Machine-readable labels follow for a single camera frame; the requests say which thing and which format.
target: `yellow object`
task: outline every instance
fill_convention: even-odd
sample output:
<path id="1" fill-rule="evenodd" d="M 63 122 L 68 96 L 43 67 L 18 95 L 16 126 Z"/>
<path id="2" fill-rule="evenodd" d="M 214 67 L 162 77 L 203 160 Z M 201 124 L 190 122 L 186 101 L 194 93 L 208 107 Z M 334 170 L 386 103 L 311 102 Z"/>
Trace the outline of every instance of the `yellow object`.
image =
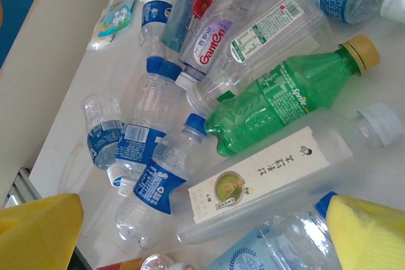
<path id="1" fill-rule="evenodd" d="M 405 212 L 334 196 L 327 212 L 343 270 L 405 269 Z"/>
<path id="2" fill-rule="evenodd" d="M 83 222 L 77 194 L 0 211 L 0 269 L 66 270 Z"/>
<path id="3" fill-rule="evenodd" d="M 380 53 L 366 35 L 357 35 L 343 44 L 359 66 L 361 74 L 380 63 Z"/>

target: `nutrition facts label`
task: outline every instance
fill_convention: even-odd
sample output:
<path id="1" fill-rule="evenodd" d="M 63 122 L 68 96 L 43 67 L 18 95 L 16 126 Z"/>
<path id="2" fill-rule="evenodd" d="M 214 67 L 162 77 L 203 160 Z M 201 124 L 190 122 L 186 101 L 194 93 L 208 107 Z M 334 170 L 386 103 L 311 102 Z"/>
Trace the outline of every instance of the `nutrition facts label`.
<path id="1" fill-rule="evenodd" d="M 231 42 L 232 56 L 243 63 L 302 14 L 295 0 L 286 0 Z"/>

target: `white table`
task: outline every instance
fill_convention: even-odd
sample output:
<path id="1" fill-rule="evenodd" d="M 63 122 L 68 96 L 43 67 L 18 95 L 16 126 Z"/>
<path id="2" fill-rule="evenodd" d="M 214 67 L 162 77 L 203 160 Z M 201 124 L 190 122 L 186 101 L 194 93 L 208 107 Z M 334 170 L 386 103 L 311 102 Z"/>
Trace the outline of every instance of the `white table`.
<path id="1" fill-rule="evenodd" d="M 62 192 L 79 194 L 85 216 L 77 247 L 94 268 L 153 253 L 141 252 L 136 242 L 126 242 L 118 236 L 115 213 L 123 198 L 109 185 L 106 173 L 93 167 L 90 161 L 81 110 L 85 97 L 104 90 L 117 98 L 122 97 L 123 109 L 129 108 L 128 97 L 132 87 L 145 72 L 145 57 L 140 53 L 137 42 L 141 8 L 141 3 L 137 3 L 134 22 L 130 28 L 118 34 L 110 46 L 101 51 L 85 53 L 30 176 L 43 197 Z M 399 102 L 405 108 L 405 26 L 375 18 L 355 27 L 332 22 L 332 27 L 336 42 L 344 42 L 363 33 L 374 41 L 382 55 L 382 62 L 375 70 L 361 78 L 353 77 L 333 110 L 350 118 L 355 115 L 355 110 L 374 102 Z M 178 129 L 191 112 L 185 98 L 183 104 Z M 212 140 L 209 145 L 211 151 L 207 159 L 211 165 L 216 164 L 221 158 L 215 154 L 215 141 Z M 388 149 L 386 152 L 390 153 L 390 157 L 385 157 L 383 161 L 376 158 L 375 166 L 380 173 L 365 176 L 364 183 L 349 194 L 405 209 L 405 170 L 402 169 L 405 156 L 398 153 L 400 149 L 403 151 L 403 147 Z M 172 256 L 178 261 L 193 261 L 204 267 L 249 228 L 252 227 L 235 231 L 208 244 L 182 247 Z M 176 242 L 166 243 L 165 247 L 178 248 Z"/>

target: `bottle cap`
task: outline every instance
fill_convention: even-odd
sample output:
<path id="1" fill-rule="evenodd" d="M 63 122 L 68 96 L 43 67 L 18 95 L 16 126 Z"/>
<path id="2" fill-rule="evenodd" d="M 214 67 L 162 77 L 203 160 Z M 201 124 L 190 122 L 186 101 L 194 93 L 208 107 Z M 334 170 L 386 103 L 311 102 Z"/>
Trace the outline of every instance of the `bottle cap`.
<path id="1" fill-rule="evenodd" d="M 318 211 L 319 215 L 322 216 L 323 219 L 327 218 L 327 211 L 329 208 L 330 200 L 335 195 L 338 195 L 338 194 L 334 191 L 331 191 L 328 194 L 326 194 L 324 197 L 322 197 L 320 199 L 320 201 L 315 204 L 315 209 Z"/>
<path id="2" fill-rule="evenodd" d="M 405 0 L 384 0 L 380 15 L 393 21 L 405 23 Z"/>
<path id="3" fill-rule="evenodd" d="M 157 73 L 165 60 L 159 56 L 151 56 L 146 60 L 146 71 L 148 73 Z"/>
<path id="4" fill-rule="evenodd" d="M 348 50 L 363 74 L 380 63 L 380 53 L 366 35 L 357 35 L 342 44 Z"/>
<path id="5" fill-rule="evenodd" d="M 179 76 L 179 74 L 181 73 L 181 71 L 182 69 L 179 65 L 172 63 L 170 61 L 164 61 L 157 74 L 175 81 Z"/>
<path id="6" fill-rule="evenodd" d="M 193 76 L 187 74 L 186 72 L 181 72 L 176 80 L 176 84 L 186 91 L 189 91 L 197 82 L 198 81 Z"/>
<path id="7" fill-rule="evenodd" d="M 121 177 L 120 187 L 118 188 L 118 194 L 127 197 L 129 194 L 132 193 L 135 184 L 137 183 L 136 180 L 127 180 Z"/>
<path id="8" fill-rule="evenodd" d="M 203 117 L 208 117 L 208 115 L 215 110 L 215 108 L 210 107 L 206 100 L 201 96 L 196 84 L 187 91 L 186 96 L 187 101 L 194 111 Z"/>
<path id="9" fill-rule="evenodd" d="M 169 270 L 197 270 L 197 267 L 189 262 L 177 262 L 171 265 Z"/>
<path id="10" fill-rule="evenodd" d="M 197 114 L 191 113 L 184 124 L 186 126 L 189 126 L 193 129 L 197 130 L 204 136 L 207 136 L 207 133 L 205 132 L 205 129 L 204 129 L 205 118 L 203 118 Z"/>
<path id="11" fill-rule="evenodd" d="M 397 142 L 405 135 L 405 127 L 400 117 L 387 104 L 374 104 L 360 111 L 380 137 L 383 146 Z"/>
<path id="12" fill-rule="evenodd" d="M 118 163 L 113 163 L 107 169 L 107 175 L 111 186 L 118 188 L 121 184 L 122 169 Z"/>

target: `yellow bottle cap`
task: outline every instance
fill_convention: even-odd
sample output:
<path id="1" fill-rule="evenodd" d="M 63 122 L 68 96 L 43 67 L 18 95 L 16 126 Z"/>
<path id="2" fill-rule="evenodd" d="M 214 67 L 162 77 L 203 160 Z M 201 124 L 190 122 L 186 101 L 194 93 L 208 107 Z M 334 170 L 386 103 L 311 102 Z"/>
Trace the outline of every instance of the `yellow bottle cap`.
<path id="1" fill-rule="evenodd" d="M 362 74 L 380 63 L 380 53 L 366 35 L 357 35 L 342 44 L 342 47 L 349 51 Z"/>

